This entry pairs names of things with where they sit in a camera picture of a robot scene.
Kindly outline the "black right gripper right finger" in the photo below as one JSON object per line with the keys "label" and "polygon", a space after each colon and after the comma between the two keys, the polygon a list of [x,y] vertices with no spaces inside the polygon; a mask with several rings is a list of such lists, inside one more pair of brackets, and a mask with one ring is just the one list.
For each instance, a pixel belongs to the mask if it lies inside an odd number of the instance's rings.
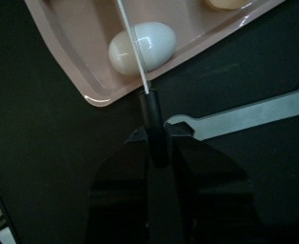
{"label": "black right gripper right finger", "polygon": [[252,182],[224,153],[192,137],[191,128],[166,126],[190,244],[263,244]]}

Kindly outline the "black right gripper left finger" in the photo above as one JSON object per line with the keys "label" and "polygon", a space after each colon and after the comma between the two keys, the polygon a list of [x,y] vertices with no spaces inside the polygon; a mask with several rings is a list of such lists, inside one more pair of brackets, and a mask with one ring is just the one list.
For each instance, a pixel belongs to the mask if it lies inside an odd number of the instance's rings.
{"label": "black right gripper left finger", "polygon": [[139,128],[95,174],[86,244],[147,244],[148,146]]}

